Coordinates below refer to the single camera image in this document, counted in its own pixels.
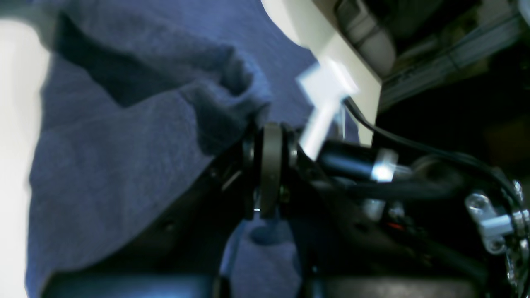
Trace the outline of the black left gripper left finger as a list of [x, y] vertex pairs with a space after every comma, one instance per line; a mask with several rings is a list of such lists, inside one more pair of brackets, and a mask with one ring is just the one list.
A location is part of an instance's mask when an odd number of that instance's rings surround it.
[[110, 256], [55, 274], [44, 298], [231, 298], [240, 225], [263, 196], [265, 129], [215, 159], [159, 217]]

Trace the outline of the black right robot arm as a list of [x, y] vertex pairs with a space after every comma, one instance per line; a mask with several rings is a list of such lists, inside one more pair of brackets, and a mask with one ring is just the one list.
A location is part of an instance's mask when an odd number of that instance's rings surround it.
[[427, 265], [469, 277], [487, 298], [529, 296], [529, 208], [522, 186], [467, 155], [398, 154], [327, 141], [316, 160]]

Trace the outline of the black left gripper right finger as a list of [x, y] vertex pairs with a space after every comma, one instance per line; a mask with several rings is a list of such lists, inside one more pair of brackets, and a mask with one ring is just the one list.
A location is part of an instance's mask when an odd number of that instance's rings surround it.
[[427, 265], [387, 228], [365, 216], [337, 179], [308, 158], [292, 130], [267, 124], [262, 217], [288, 219], [305, 252], [307, 296], [487, 298], [469, 277]]

